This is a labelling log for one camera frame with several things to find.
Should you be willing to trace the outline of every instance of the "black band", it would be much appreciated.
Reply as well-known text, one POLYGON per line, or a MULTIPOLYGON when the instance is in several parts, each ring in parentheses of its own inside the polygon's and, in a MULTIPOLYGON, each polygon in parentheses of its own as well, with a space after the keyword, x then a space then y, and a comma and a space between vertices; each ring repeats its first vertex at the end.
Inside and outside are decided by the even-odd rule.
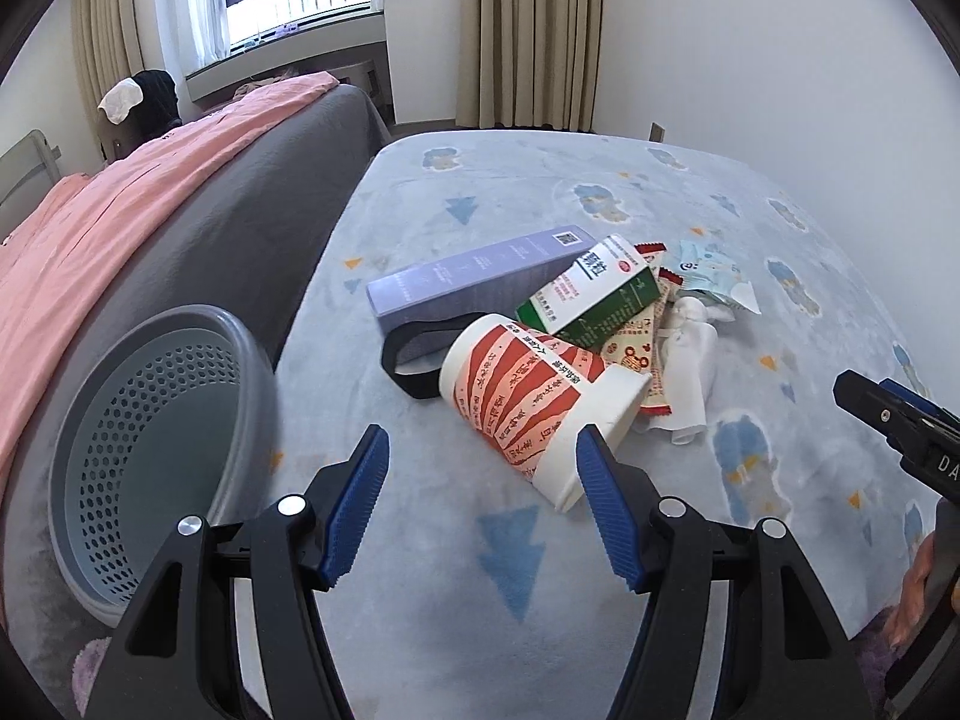
POLYGON ((440 396, 440 369, 427 370, 422 373, 397 373, 397 354, 414 338, 424 333, 449 333, 464 331, 484 313, 461 314, 453 319, 442 319, 439 322, 407 322, 395 327, 383 340, 383 354, 380 364, 395 384, 416 400, 429 400, 440 396))

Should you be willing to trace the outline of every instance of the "purple box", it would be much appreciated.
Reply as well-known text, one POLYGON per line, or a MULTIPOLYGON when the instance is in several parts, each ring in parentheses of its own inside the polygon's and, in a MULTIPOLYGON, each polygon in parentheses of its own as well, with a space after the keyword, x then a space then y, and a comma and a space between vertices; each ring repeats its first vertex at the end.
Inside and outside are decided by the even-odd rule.
MULTIPOLYGON (((384 335, 406 322, 451 319, 482 311, 512 317, 520 303, 596 244, 573 224, 501 241, 378 278, 367 298, 384 335)), ((412 341, 397 362, 450 346, 456 333, 412 341)))

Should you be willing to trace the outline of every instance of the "gray plastic basket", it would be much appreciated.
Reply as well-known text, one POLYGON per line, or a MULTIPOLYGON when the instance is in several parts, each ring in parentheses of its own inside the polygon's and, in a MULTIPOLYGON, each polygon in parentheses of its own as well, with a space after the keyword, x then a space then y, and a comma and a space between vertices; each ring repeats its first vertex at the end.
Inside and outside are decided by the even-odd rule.
POLYGON ((84 608, 115 627, 181 517, 257 514, 276 414, 267 355, 223 309, 159 314, 98 362, 50 471, 56 561, 84 608))

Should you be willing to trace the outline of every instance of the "red and white paper cup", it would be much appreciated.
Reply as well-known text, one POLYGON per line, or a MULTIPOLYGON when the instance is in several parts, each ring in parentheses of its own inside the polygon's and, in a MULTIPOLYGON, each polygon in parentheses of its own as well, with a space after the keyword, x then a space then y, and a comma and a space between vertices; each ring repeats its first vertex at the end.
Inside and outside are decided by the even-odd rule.
POLYGON ((640 408, 650 375, 499 314, 477 319, 440 370, 440 394, 543 493, 558 512, 584 489, 577 436, 595 424, 616 450, 640 408))

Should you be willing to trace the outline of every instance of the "silver screw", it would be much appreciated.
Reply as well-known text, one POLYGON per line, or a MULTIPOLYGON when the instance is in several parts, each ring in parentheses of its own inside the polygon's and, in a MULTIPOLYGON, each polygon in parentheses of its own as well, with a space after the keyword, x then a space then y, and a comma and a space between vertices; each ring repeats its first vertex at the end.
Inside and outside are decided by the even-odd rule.
POLYGON ((783 538, 786 536, 786 525, 780 522, 779 519, 765 519, 761 525, 763 528, 763 533, 766 533, 770 538, 783 538))
POLYGON ((664 517, 683 517, 686 514, 686 504, 680 498, 664 498, 659 503, 659 509, 664 517))
POLYGON ((184 519, 181 519, 181 521, 176 524, 176 532, 181 536, 193 536, 200 528, 203 528, 203 520, 195 514, 190 514, 190 517, 184 517, 184 519))
POLYGON ((281 498, 280 503, 277 504, 277 510, 285 517, 292 517, 304 509, 306 509, 306 501, 302 495, 287 495, 286 498, 281 498))

